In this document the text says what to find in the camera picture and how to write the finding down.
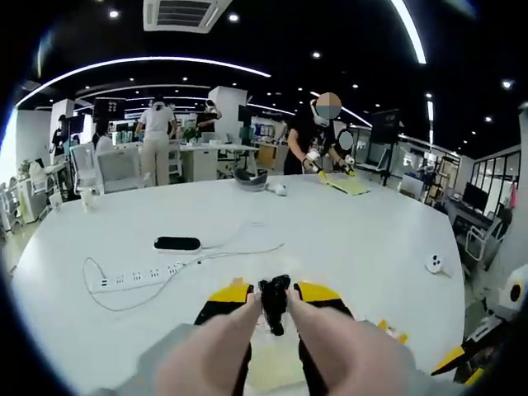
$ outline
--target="electrical outlet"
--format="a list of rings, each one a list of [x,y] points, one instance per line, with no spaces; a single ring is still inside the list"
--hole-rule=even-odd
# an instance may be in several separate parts
[[[169,282],[182,268],[185,262],[170,264],[166,268],[152,268],[147,271],[132,271],[125,274],[108,276],[90,284],[93,294],[137,289],[150,285],[163,285]]]

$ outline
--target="black shirt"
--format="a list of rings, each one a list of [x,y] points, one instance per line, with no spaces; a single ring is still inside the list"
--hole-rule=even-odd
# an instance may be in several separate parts
[[[55,146],[55,155],[64,154],[64,147],[62,144],[66,143],[67,140],[68,137],[66,134],[62,133],[62,130],[58,128],[53,134],[53,138],[51,140],[51,143]]]
[[[196,125],[198,125],[200,122],[216,120],[217,118],[218,114],[216,113],[200,113],[196,117]],[[215,132],[215,124],[213,123],[203,127],[198,127],[198,130],[200,130],[200,132]]]
[[[288,126],[290,130],[297,131],[297,143],[303,153],[308,153],[310,149],[316,149],[323,156],[336,143],[332,121],[330,120],[330,125],[326,128],[315,124],[314,115],[310,109],[296,115]],[[288,150],[284,164],[284,174],[298,175],[302,172],[301,161],[297,159],[291,149]]]

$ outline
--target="wire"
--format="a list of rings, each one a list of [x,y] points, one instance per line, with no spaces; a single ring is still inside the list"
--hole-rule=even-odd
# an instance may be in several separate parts
[[[247,255],[252,255],[252,254],[266,254],[266,253],[270,253],[270,252],[274,252],[275,250],[279,250],[280,248],[282,248],[284,246],[284,243],[280,244],[279,246],[276,246],[272,249],[267,249],[267,250],[262,250],[262,251],[257,251],[257,252],[219,252],[219,253],[215,253],[215,254],[208,254],[208,255],[205,255],[205,256],[201,256],[201,257],[198,257],[198,258],[195,258],[193,260],[191,260],[190,262],[184,262],[183,263],[183,267],[178,271],[178,272],[175,272],[174,274],[171,275],[170,278],[168,278],[167,282],[165,282],[162,287],[160,287],[156,293],[154,293],[153,295],[151,295],[150,297],[148,297],[146,300],[140,302],[140,303],[137,303],[137,304],[134,304],[134,305],[131,305],[130,307],[126,307],[126,308],[119,308],[119,309],[113,309],[113,308],[110,308],[106,305],[104,305],[101,301],[99,301],[98,299],[95,298],[95,296],[93,295],[93,293],[90,291],[90,287],[88,286],[88,283],[87,283],[87,279],[86,279],[86,263],[88,261],[91,261],[93,262],[96,267],[99,269],[99,271],[101,272],[101,274],[104,276],[104,272],[101,268],[101,266],[99,264],[97,264],[97,262],[91,258],[91,257],[88,257],[85,261],[84,261],[84,265],[82,266],[82,275],[83,275],[83,280],[84,280],[84,286],[86,287],[87,289],[87,292],[88,294],[90,295],[90,297],[93,299],[93,301],[99,305],[100,307],[106,309],[107,311],[111,311],[111,312],[124,312],[124,311],[130,311],[131,309],[135,309],[135,308],[138,308],[140,307],[141,305],[144,305],[144,304],[147,304],[149,301],[155,299],[156,297],[158,297],[158,295],[163,291],[163,289],[165,289],[165,286],[167,286],[169,284],[169,282],[176,276],[178,275],[182,270],[183,268],[187,268],[189,267],[191,264],[194,264],[194,263],[202,263],[203,261],[205,260],[213,260],[215,258],[221,258],[221,257],[234,257],[234,256],[247,256]]]
[[[261,223],[261,222],[257,222],[257,221],[253,221],[251,223],[248,223],[248,222],[244,222],[244,223],[241,223],[238,228],[235,230],[235,232],[229,237],[227,238],[226,240],[224,240],[222,243],[216,243],[215,245],[203,245],[202,248],[203,249],[215,249],[215,248],[221,248],[225,245],[227,245],[229,242],[231,242],[234,237],[236,237],[240,231],[242,231],[242,229],[247,226],[247,225],[251,225],[252,227],[261,227],[262,225],[264,225],[264,223]]]

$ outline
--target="potted plant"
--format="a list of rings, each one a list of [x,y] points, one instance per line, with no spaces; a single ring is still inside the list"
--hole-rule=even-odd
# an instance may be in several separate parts
[[[22,181],[30,178],[30,162],[25,160],[18,168],[18,180]]]
[[[182,138],[188,143],[192,141],[193,139],[197,141],[199,138],[201,138],[201,132],[194,127],[185,128],[183,130]]]

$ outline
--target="black ceiling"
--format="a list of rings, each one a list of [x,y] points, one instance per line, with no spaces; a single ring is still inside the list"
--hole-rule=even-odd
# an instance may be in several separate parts
[[[51,46],[42,74],[38,76],[34,69],[31,80],[45,83],[88,64],[154,55],[214,59],[258,69],[272,77],[186,62],[119,64],[57,82],[21,108],[49,106],[50,99],[81,97],[113,87],[130,89],[105,96],[162,93],[206,97],[208,90],[203,88],[135,86],[237,83],[253,95],[253,103],[275,104],[286,111],[298,109],[300,101],[306,103],[310,91],[335,92],[345,107],[366,120],[377,110],[399,108],[405,134],[428,140],[425,94],[430,92],[435,104],[435,144],[473,158],[518,144],[516,108],[528,100],[526,76],[521,73],[526,63],[521,64],[517,56],[521,37],[516,36],[516,29],[521,26],[521,16],[516,16],[507,2],[490,6],[472,2],[475,17],[453,7],[453,3],[467,3],[465,0],[404,2],[422,39],[427,65],[417,62],[390,0],[233,0],[208,35],[144,32],[143,0],[85,0],[50,31]],[[111,9],[120,11],[118,19],[108,17]],[[229,12],[239,14],[240,21],[229,22]],[[311,57],[315,50],[321,59]],[[502,88],[504,78],[515,81],[512,90]],[[180,100],[176,104],[195,102]],[[130,107],[141,104],[147,102],[131,101]],[[485,116],[492,116],[493,122],[484,122]],[[361,125],[346,113],[342,118]]]

